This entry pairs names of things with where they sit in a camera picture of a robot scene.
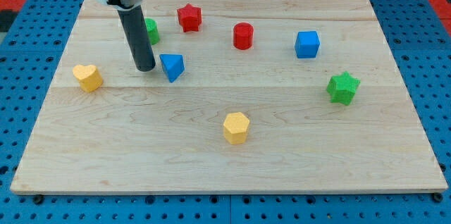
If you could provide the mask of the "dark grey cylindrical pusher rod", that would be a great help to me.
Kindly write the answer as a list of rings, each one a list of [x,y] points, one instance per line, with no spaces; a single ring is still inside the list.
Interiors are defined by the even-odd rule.
[[[156,62],[141,6],[129,11],[118,11],[118,15],[136,68],[141,72],[152,70]]]

